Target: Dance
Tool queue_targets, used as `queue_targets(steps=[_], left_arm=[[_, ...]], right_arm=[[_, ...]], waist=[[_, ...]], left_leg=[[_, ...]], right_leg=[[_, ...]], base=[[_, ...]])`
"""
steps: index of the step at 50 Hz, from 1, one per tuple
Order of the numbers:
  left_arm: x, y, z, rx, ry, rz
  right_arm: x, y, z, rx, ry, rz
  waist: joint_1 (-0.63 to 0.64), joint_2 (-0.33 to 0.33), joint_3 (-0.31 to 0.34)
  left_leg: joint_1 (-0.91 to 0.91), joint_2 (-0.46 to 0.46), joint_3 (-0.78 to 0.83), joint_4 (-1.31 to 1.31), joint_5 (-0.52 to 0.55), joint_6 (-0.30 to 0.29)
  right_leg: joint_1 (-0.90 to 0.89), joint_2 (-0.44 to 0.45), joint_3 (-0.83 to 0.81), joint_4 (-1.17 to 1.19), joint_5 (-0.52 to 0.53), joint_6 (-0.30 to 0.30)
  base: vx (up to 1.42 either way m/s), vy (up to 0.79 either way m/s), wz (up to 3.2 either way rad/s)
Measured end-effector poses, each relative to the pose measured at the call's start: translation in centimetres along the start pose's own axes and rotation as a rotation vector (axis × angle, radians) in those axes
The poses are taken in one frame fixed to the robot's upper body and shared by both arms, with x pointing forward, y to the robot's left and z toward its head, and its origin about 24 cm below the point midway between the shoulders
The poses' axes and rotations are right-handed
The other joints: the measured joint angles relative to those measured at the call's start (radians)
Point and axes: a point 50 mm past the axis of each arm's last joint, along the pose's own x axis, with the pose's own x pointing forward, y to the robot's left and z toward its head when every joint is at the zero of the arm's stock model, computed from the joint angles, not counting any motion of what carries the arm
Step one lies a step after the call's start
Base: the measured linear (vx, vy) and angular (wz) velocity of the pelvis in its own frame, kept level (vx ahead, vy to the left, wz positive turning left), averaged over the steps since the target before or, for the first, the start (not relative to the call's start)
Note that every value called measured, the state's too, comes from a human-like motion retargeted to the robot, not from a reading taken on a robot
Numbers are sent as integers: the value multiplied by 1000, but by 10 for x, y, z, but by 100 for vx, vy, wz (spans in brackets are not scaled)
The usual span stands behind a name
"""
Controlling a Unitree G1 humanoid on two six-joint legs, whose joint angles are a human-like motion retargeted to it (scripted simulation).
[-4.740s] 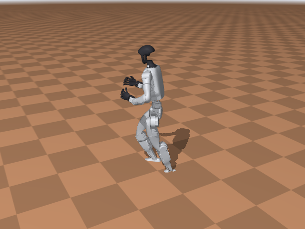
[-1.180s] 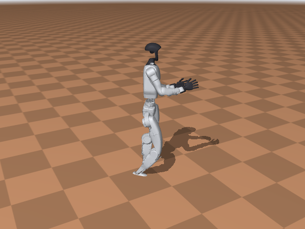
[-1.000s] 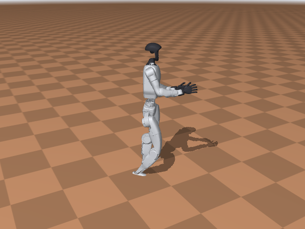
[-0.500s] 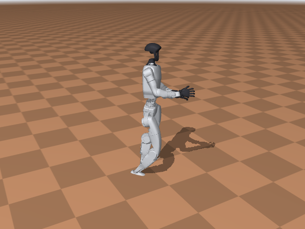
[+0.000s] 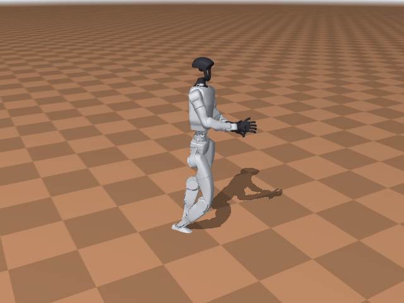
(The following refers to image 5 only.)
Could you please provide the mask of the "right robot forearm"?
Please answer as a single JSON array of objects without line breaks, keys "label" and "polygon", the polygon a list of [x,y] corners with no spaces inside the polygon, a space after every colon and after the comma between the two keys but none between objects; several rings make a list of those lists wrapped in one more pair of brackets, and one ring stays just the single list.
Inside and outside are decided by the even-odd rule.
[{"label": "right robot forearm", "polygon": [[233,131],[233,130],[238,130],[237,129],[237,124],[231,124],[229,122],[220,122],[218,120],[215,120],[213,118],[208,118],[206,121],[207,125],[211,128],[213,128],[214,131]]}]

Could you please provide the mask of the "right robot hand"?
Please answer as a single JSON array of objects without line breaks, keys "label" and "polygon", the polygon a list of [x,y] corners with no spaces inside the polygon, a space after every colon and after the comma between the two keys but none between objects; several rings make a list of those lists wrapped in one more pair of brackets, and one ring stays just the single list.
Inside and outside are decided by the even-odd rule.
[{"label": "right robot hand", "polygon": [[[231,132],[239,132],[240,130],[241,131],[243,131],[243,132],[252,132],[252,133],[256,133],[255,131],[253,131],[253,130],[249,130],[249,129],[255,129],[255,130],[257,130],[256,128],[252,128],[252,127],[250,127],[250,126],[257,126],[257,125],[255,125],[255,124],[251,124],[251,123],[256,123],[256,121],[248,121],[248,120],[250,120],[251,118],[250,117],[248,117],[247,119],[245,119],[243,122],[241,122],[241,123],[238,123],[238,122],[233,122],[233,123],[231,123],[231,124],[237,124],[237,129],[238,130],[233,130],[233,131],[231,131]],[[244,127],[244,126],[246,126],[246,128]],[[244,131],[244,130],[247,130],[247,131]]]}]

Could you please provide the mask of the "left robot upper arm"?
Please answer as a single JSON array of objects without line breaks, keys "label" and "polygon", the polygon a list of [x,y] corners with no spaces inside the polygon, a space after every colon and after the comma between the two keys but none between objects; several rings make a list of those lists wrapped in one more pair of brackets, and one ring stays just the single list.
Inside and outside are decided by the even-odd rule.
[{"label": "left robot upper arm", "polygon": [[[215,98],[215,89],[214,89],[213,86],[211,86],[211,87],[213,89],[214,98]],[[213,108],[213,119],[215,119],[215,116],[219,114],[218,110],[216,109],[216,106],[217,106],[217,103],[216,103],[216,100],[215,100],[214,108]]]}]

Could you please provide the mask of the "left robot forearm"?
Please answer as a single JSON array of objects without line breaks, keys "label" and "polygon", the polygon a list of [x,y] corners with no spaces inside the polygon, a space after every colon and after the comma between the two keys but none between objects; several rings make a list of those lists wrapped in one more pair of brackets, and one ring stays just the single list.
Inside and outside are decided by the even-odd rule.
[{"label": "left robot forearm", "polygon": [[[219,112],[219,111],[218,111],[218,112]],[[218,121],[220,121],[220,122],[228,121],[228,120],[226,120],[226,119],[223,117],[223,115],[221,115],[220,112],[219,112],[218,115],[215,116],[215,120],[218,120]],[[226,122],[225,122],[225,123],[226,123]]]}]

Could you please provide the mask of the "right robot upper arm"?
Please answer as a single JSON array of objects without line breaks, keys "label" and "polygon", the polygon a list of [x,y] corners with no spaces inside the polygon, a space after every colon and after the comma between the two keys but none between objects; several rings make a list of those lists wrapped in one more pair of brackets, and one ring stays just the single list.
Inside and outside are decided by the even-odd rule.
[{"label": "right robot upper arm", "polygon": [[209,127],[206,123],[209,117],[207,117],[207,110],[203,103],[203,96],[201,92],[198,89],[193,90],[188,97],[201,121],[202,126],[205,129],[210,129],[211,127]]}]

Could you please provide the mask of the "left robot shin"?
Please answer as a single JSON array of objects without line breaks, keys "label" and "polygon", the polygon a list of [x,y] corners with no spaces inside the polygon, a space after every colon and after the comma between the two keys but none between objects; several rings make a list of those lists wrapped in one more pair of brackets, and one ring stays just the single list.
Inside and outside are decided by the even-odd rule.
[{"label": "left robot shin", "polygon": [[195,204],[196,198],[198,196],[199,193],[199,187],[195,190],[190,190],[187,186],[186,186],[186,192],[184,194],[184,210],[183,210],[183,214],[182,214],[182,219],[186,216],[186,212],[189,211],[189,209]]}]

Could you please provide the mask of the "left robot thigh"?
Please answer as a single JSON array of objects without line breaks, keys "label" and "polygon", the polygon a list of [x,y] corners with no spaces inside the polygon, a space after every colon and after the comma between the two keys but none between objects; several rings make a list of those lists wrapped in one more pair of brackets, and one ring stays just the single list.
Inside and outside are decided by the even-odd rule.
[{"label": "left robot thigh", "polygon": [[[210,138],[209,138],[210,139]],[[213,140],[210,139],[210,145],[209,145],[209,149],[206,152],[206,154],[204,155],[208,161],[208,164],[211,166],[213,164],[213,160],[214,160],[214,156],[215,156],[215,142]],[[196,180],[196,176],[190,176],[187,178],[186,180],[186,186],[190,189],[190,190],[195,190],[199,187],[198,182]]]}]

